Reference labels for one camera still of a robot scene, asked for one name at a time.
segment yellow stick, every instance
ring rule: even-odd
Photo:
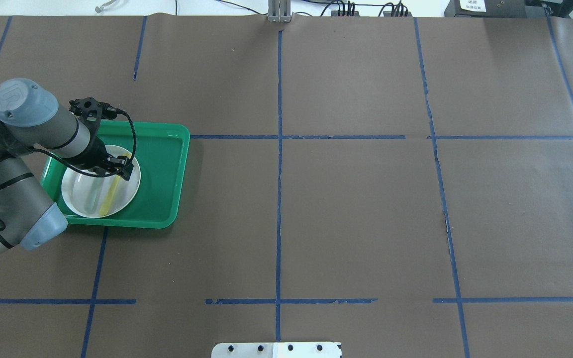
[[[130,153],[126,152],[123,154],[126,157],[130,156]],[[105,195],[105,199],[103,199],[102,204],[100,205],[100,209],[98,209],[98,214],[100,216],[105,216],[109,213],[109,209],[112,207],[112,203],[114,202],[114,195],[116,194],[116,188],[118,188],[118,184],[121,182],[121,177],[116,175],[114,180],[112,181],[112,185],[109,187],[107,194]]]

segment metal plate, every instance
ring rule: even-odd
[[[217,344],[211,358],[341,358],[337,342]]]

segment ur logo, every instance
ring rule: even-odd
[[[0,90],[0,104],[4,108],[12,108],[23,97],[23,91],[19,85],[12,85],[9,88]]]

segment white plate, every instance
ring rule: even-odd
[[[118,145],[105,145],[105,150],[112,156],[123,156],[125,153],[132,154],[129,150],[119,147]],[[93,178],[87,175],[79,174],[71,169],[66,169],[61,181],[61,195],[63,201],[70,210],[75,214],[88,218],[102,218],[118,213],[125,208],[134,199],[139,186],[141,185],[141,166],[138,160],[132,161],[134,170],[129,181],[119,179],[116,187],[114,201],[109,208],[107,215],[100,215],[98,210],[102,205],[107,192],[116,175],[106,178]]]
[[[211,358],[341,358],[340,342],[217,344]]]

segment black device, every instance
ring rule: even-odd
[[[540,4],[527,4],[525,0],[450,0],[444,17],[545,17]]]

